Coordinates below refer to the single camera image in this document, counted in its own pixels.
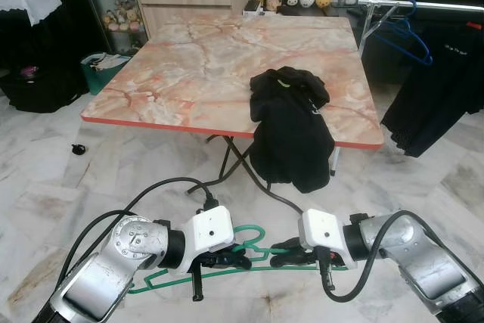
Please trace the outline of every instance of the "blue clothes hanger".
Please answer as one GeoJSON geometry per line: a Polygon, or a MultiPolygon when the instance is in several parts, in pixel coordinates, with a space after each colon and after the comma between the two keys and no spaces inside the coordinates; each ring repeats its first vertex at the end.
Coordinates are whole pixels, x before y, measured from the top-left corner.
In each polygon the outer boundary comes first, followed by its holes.
{"type": "Polygon", "coordinates": [[[407,51],[403,47],[397,45],[396,43],[380,36],[379,34],[374,34],[376,38],[378,38],[380,41],[385,42],[387,45],[390,45],[396,49],[398,49],[401,53],[407,55],[408,57],[416,60],[417,62],[425,65],[425,66],[430,66],[433,63],[433,58],[432,55],[430,54],[430,50],[425,44],[425,42],[422,40],[421,37],[419,37],[412,29],[410,25],[410,21],[408,20],[411,15],[417,11],[417,2],[415,0],[408,0],[409,2],[413,3],[414,7],[412,10],[403,18],[400,20],[396,21],[384,21],[382,22],[382,25],[385,24],[387,25],[396,35],[400,36],[402,39],[415,39],[423,48],[425,55],[423,57],[418,57],[415,54],[407,51]]]}

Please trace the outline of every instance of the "cable cord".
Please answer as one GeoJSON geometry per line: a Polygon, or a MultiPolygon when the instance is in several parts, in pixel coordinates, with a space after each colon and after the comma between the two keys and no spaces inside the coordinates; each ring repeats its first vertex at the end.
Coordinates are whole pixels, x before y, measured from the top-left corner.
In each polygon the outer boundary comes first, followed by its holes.
{"type": "Polygon", "coordinates": [[[363,268],[363,272],[361,273],[361,276],[358,280],[358,283],[356,283],[356,286],[346,295],[338,296],[338,295],[333,294],[333,292],[331,291],[331,287],[329,285],[327,266],[321,260],[319,260],[321,281],[322,281],[322,284],[323,284],[323,289],[324,289],[324,292],[326,293],[326,295],[330,299],[332,299],[332,300],[334,300],[335,302],[338,302],[338,303],[347,303],[347,302],[355,299],[358,296],[358,294],[361,293],[361,290],[363,289],[363,287],[365,287],[365,284],[368,280],[368,277],[370,276],[371,268],[373,267],[373,263],[374,263],[375,259],[377,258],[377,254],[379,253],[381,241],[383,240],[383,238],[385,237],[385,234],[388,232],[389,228],[393,225],[393,223],[402,216],[410,216],[412,219],[417,221],[423,227],[423,229],[425,230],[427,237],[430,238],[430,240],[432,240],[433,242],[435,242],[439,247],[441,247],[446,252],[448,252],[457,262],[459,262],[462,265],[462,267],[464,267],[464,269],[467,271],[467,273],[470,276],[472,276],[473,279],[476,280],[476,282],[482,288],[484,288],[484,285],[479,280],[479,278],[460,259],[458,259],[456,257],[456,255],[454,255],[453,252],[451,252],[442,243],[442,241],[439,239],[437,234],[431,229],[431,227],[421,217],[419,217],[418,215],[416,215],[413,212],[403,210],[403,211],[398,211],[397,213],[394,213],[393,215],[391,215],[385,221],[385,223],[381,226],[381,229],[378,231],[378,234],[375,237],[375,241],[374,241],[373,245],[371,246],[370,254],[369,254],[368,259],[365,263],[365,267],[363,268]]]}
{"type": "Polygon", "coordinates": [[[146,194],[148,194],[149,192],[151,192],[152,190],[154,190],[155,188],[158,188],[158,187],[161,187],[162,185],[167,185],[169,183],[173,183],[173,182],[192,182],[194,183],[195,185],[198,185],[200,186],[200,188],[203,189],[203,191],[205,191],[205,195],[206,195],[206,199],[207,200],[213,200],[213,196],[212,194],[210,193],[209,189],[201,182],[199,181],[198,179],[195,179],[195,178],[190,178],[190,177],[177,177],[177,178],[170,178],[170,179],[165,179],[161,182],[158,182],[158,183],[155,183],[154,185],[151,185],[149,186],[148,188],[144,189],[140,194],[138,194],[138,196],[136,196],[136,198],[134,200],[132,200],[128,206],[125,207],[124,210],[117,210],[117,211],[110,211],[108,213],[105,213],[101,216],[99,216],[98,218],[94,219],[91,223],[89,223],[89,225],[84,229],[84,231],[82,231],[82,233],[79,235],[79,237],[77,238],[76,242],[74,243],[74,245],[72,246],[72,248],[70,249],[70,252],[69,254],[67,255],[67,258],[64,262],[64,265],[62,267],[62,270],[60,271],[60,274],[59,274],[59,279],[57,280],[57,284],[55,286],[55,288],[57,289],[59,287],[59,285],[61,285],[61,282],[62,280],[65,279],[66,277],[66,274],[67,274],[67,270],[69,268],[69,265],[70,265],[70,262],[72,261],[72,258],[74,256],[74,253],[76,252],[77,250],[77,247],[79,247],[79,245],[81,244],[81,241],[82,239],[88,234],[88,232],[96,225],[98,224],[100,221],[106,219],[107,217],[109,216],[114,216],[114,215],[118,215],[118,217],[116,217],[107,227],[106,229],[104,229],[104,231],[98,236],[98,238],[91,244],[91,246],[88,247],[88,249],[83,253],[83,255],[79,258],[79,260],[77,260],[77,262],[74,264],[75,266],[79,264],[79,262],[81,261],[84,261],[85,259],[87,259],[89,257],[89,255],[91,255],[92,251],[94,251],[94,249],[103,241],[103,239],[109,235],[109,233],[111,232],[111,230],[116,226],[116,224],[121,220],[121,218],[123,217],[123,215],[135,215],[134,213],[130,213],[130,209],[133,208],[138,202],[140,199],[142,199],[146,194]]]}

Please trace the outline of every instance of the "hanger hook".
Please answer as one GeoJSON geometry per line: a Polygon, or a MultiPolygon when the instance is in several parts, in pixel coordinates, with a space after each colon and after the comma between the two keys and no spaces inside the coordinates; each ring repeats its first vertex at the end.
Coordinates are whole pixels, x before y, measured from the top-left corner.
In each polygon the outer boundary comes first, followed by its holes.
{"type": "Polygon", "coordinates": [[[414,15],[414,13],[417,11],[417,2],[415,0],[408,0],[410,3],[412,3],[414,5],[414,7],[412,8],[412,10],[407,14],[407,16],[405,18],[408,18],[408,17],[411,17],[412,15],[414,15]]]}

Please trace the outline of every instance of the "black cable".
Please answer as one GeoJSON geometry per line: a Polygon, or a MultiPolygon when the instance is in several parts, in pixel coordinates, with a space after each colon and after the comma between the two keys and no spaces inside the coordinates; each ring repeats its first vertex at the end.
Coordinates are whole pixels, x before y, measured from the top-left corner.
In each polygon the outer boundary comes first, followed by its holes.
{"type": "Polygon", "coordinates": [[[190,177],[177,177],[177,178],[170,178],[170,179],[165,179],[161,182],[158,182],[158,183],[155,183],[154,185],[151,185],[149,186],[148,188],[144,189],[140,194],[138,194],[138,196],[136,196],[136,198],[134,200],[132,200],[128,206],[125,207],[124,210],[118,210],[118,211],[110,211],[109,213],[111,213],[110,215],[107,215],[108,213],[105,213],[104,215],[101,215],[99,216],[98,218],[96,218],[95,220],[93,220],[89,225],[88,227],[86,227],[84,229],[84,231],[81,233],[81,235],[77,238],[76,242],[74,243],[74,245],[72,246],[70,252],[69,252],[69,255],[67,255],[67,258],[66,258],[66,261],[64,262],[64,265],[62,267],[62,270],[60,271],[60,274],[59,274],[59,279],[57,280],[57,285],[56,285],[56,289],[59,287],[59,285],[61,284],[62,280],[65,279],[66,277],[66,273],[67,273],[67,270],[69,268],[69,265],[70,265],[70,261],[72,260],[73,256],[74,256],[74,253],[76,252],[76,249],[77,247],[79,246],[79,244],[81,243],[82,239],[85,237],[85,235],[89,232],[89,230],[92,229],[92,227],[94,227],[94,225],[96,225],[97,223],[99,223],[100,221],[102,221],[103,219],[109,217],[109,216],[113,216],[113,215],[116,215],[118,214],[119,216],[116,217],[110,224],[109,226],[106,227],[106,229],[104,229],[104,231],[98,236],[98,238],[91,244],[91,246],[88,247],[88,249],[83,253],[83,255],[79,258],[79,260],[77,260],[76,264],[77,265],[79,262],[83,261],[84,259],[86,259],[89,255],[91,255],[92,251],[94,251],[94,249],[103,241],[103,239],[111,232],[111,230],[114,228],[114,226],[116,226],[116,224],[121,220],[121,218],[123,217],[123,215],[128,215],[128,214],[134,214],[134,213],[130,213],[130,209],[133,208],[138,202],[140,199],[142,199],[146,194],[148,194],[149,192],[151,192],[152,190],[154,190],[155,188],[158,188],[158,187],[161,187],[162,185],[167,185],[169,183],[173,183],[173,182],[192,182],[196,185],[199,185],[200,188],[202,188],[204,191],[205,191],[205,195],[206,195],[206,199],[208,201],[212,201],[214,198],[212,196],[212,194],[210,193],[210,190],[201,182],[199,181],[198,179],[195,179],[195,178],[190,178],[190,177]]]}
{"type": "Polygon", "coordinates": [[[387,233],[389,228],[393,225],[393,223],[402,216],[410,216],[412,219],[417,221],[423,227],[423,229],[426,232],[426,235],[432,241],[434,241],[439,247],[441,247],[447,253],[449,253],[458,263],[462,265],[462,267],[464,267],[467,273],[470,276],[472,276],[481,287],[484,287],[484,285],[482,285],[482,282],[479,280],[479,278],[473,272],[471,272],[471,270],[442,243],[442,241],[439,239],[437,234],[431,229],[431,227],[425,221],[422,220],[421,217],[419,217],[413,212],[403,210],[403,211],[398,211],[397,213],[394,213],[393,215],[391,215],[381,226],[377,236],[375,237],[373,245],[371,246],[370,254],[366,261],[365,267],[363,268],[363,272],[361,273],[361,276],[358,280],[358,283],[356,283],[356,286],[346,295],[337,296],[331,292],[331,287],[329,286],[329,281],[328,281],[327,263],[322,259],[319,260],[319,269],[321,273],[321,281],[323,284],[323,289],[326,295],[330,299],[338,303],[347,303],[350,300],[355,299],[358,296],[358,294],[360,294],[363,287],[365,287],[368,277],[370,276],[371,268],[373,267],[373,263],[377,258],[377,254],[379,253],[381,241],[383,240],[383,238],[385,237],[385,234],[387,233]]]}
{"type": "Polygon", "coordinates": [[[76,242],[74,242],[73,246],[70,248],[70,251],[69,253],[67,254],[67,257],[64,261],[64,264],[62,265],[62,269],[60,271],[60,274],[59,274],[59,279],[57,280],[57,284],[56,284],[56,289],[59,287],[59,285],[61,285],[62,283],[62,280],[64,280],[65,276],[66,276],[66,273],[67,273],[67,270],[69,268],[69,265],[70,265],[70,262],[72,261],[73,257],[74,257],[74,254],[76,253],[76,250],[77,248],[79,247],[79,245],[81,244],[82,240],[85,238],[85,236],[92,230],[92,228],[94,226],[96,226],[99,222],[103,221],[104,219],[108,218],[108,217],[111,217],[111,216],[115,216],[115,215],[120,215],[120,216],[124,216],[124,215],[130,215],[130,216],[134,216],[135,213],[133,212],[129,212],[129,211],[125,211],[125,210],[114,210],[114,211],[110,211],[110,212],[106,212],[106,213],[103,213],[102,215],[100,215],[99,217],[96,217],[95,219],[93,219],[91,221],[91,223],[89,223],[85,228],[84,230],[82,230],[82,232],[80,233],[80,235],[78,236],[78,238],[76,239],[76,242]]]}
{"type": "Polygon", "coordinates": [[[254,174],[254,172],[251,170],[251,168],[249,167],[249,164],[247,164],[243,154],[240,153],[240,151],[237,149],[237,147],[235,146],[234,142],[230,139],[230,137],[224,136],[224,140],[227,143],[227,145],[230,147],[232,152],[235,154],[237,159],[239,159],[239,161],[242,163],[242,166],[247,171],[247,174],[249,175],[249,177],[253,180],[253,182],[257,185],[257,187],[259,187],[259,189],[262,192],[267,194],[269,197],[272,197],[275,200],[278,200],[279,202],[282,202],[285,205],[289,206],[290,208],[292,208],[293,210],[298,212],[298,214],[300,214],[300,215],[303,214],[303,210],[301,210],[299,208],[299,206],[297,206],[294,202],[291,202],[290,200],[287,200],[287,199],[285,199],[281,196],[277,196],[276,194],[270,192],[266,187],[264,187],[262,185],[262,183],[260,182],[260,180],[257,178],[257,176],[254,174]]]}

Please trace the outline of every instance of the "black bag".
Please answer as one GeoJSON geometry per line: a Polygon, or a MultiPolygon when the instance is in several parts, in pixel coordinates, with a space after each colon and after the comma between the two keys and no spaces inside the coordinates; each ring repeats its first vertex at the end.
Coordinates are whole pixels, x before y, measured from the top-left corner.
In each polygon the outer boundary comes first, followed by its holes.
{"type": "Polygon", "coordinates": [[[61,67],[39,69],[31,76],[7,73],[0,77],[0,89],[10,105],[33,113],[53,113],[80,96],[75,77],[61,67]]]}

